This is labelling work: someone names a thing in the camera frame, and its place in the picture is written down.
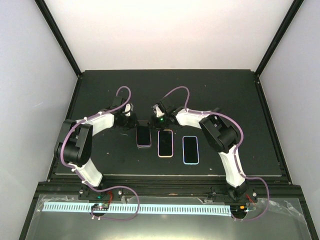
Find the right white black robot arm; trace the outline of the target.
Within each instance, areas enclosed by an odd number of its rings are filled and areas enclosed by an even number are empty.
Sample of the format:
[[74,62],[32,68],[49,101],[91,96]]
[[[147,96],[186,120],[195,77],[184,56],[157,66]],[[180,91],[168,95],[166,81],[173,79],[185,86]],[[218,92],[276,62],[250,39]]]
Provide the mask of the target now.
[[228,198],[238,202],[246,195],[246,175],[238,151],[239,144],[243,141],[243,132],[230,117],[220,113],[219,108],[200,111],[183,106],[175,107],[167,97],[158,101],[152,110],[154,128],[164,129],[169,125],[177,125],[202,130],[209,146],[219,154],[222,161]]

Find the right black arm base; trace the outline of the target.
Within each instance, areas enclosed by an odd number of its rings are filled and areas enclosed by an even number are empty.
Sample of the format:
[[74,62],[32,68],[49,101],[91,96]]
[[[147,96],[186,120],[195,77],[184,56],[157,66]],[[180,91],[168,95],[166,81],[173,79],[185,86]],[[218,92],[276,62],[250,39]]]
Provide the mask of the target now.
[[248,185],[234,188],[230,185],[216,185],[211,187],[209,197],[215,201],[225,203],[246,204],[257,203],[257,197],[253,196],[254,190]]

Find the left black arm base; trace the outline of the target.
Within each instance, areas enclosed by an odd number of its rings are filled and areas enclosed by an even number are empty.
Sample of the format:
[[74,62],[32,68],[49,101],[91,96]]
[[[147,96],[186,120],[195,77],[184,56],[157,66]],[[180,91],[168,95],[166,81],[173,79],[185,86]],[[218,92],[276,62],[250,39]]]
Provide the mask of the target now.
[[84,185],[79,190],[78,199],[89,202],[112,202],[121,198],[123,190],[123,188],[115,188],[104,192],[97,192]]

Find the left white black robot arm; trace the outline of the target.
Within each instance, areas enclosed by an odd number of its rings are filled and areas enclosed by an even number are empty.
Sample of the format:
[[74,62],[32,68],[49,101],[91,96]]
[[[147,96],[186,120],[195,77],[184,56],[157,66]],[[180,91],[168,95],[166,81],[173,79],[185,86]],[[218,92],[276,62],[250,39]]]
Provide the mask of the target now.
[[108,192],[102,184],[103,174],[98,171],[91,159],[93,137],[114,127],[125,130],[135,128],[136,115],[129,100],[116,96],[110,107],[79,120],[67,119],[62,123],[53,153],[67,168],[75,172],[82,183],[90,186],[89,193],[97,200]]

